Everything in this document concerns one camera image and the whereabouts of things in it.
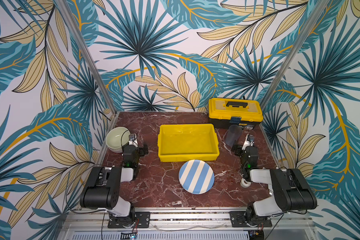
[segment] toolbox latch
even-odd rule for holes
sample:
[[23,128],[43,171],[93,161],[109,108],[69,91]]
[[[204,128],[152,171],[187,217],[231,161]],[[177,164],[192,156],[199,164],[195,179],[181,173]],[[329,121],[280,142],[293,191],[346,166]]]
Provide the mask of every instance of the toolbox latch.
[[229,123],[240,123],[241,117],[231,117]]

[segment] blue and white plate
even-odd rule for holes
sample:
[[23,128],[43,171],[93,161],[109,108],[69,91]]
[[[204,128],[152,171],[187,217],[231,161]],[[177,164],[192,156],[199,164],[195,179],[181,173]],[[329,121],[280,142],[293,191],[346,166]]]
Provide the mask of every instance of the blue and white plate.
[[179,181],[188,192],[203,194],[212,188],[215,175],[206,162],[194,159],[180,168]]

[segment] black toolbox handle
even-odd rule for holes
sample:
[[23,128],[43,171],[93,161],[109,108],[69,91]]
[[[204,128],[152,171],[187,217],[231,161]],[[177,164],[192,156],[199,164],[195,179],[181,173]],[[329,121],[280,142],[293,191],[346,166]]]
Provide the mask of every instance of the black toolbox handle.
[[230,101],[230,102],[227,102],[227,104],[226,104],[227,107],[229,107],[231,105],[234,108],[239,108],[240,106],[242,106],[243,108],[246,108],[248,106],[248,103]]

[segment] yellow plastic tray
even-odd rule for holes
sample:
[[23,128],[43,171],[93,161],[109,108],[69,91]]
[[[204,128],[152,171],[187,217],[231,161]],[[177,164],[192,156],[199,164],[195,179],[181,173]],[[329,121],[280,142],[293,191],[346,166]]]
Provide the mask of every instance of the yellow plastic tray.
[[162,162],[214,161],[220,154],[218,144],[212,124],[161,125],[158,157]]

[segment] wall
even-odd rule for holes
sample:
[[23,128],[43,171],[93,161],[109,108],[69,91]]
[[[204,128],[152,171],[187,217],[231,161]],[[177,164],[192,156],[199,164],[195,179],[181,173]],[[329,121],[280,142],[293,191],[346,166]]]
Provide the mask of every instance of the wall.
[[52,0],[0,1],[0,239],[56,238],[97,161],[110,110],[70,36]]
[[315,2],[96,0],[83,36],[117,110],[206,111],[260,100]]
[[330,1],[319,22],[329,27],[312,30],[263,127],[280,164],[299,168],[317,196],[321,238],[360,239],[360,1]]

